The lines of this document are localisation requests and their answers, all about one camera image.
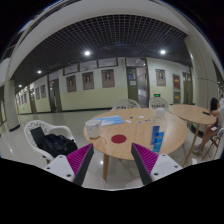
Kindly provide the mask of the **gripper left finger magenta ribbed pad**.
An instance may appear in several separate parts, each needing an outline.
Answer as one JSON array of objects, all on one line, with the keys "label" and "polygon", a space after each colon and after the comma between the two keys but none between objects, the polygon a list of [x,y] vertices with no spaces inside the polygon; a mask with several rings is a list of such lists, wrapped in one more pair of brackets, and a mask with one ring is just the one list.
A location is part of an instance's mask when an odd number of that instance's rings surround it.
[{"label": "gripper left finger magenta ribbed pad", "polygon": [[58,155],[44,170],[81,186],[93,154],[93,145],[88,144],[67,156]]}]

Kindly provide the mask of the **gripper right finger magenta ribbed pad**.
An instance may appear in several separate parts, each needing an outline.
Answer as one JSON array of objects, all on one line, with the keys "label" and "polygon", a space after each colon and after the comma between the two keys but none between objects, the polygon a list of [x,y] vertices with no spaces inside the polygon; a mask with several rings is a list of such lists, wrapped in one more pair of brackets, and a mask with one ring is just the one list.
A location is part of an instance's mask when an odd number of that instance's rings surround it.
[{"label": "gripper right finger magenta ribbed pad", "polygon": [[131,153],[144,185],[182,169],[169,155],[157,154],[136,143],[132,144]]}]

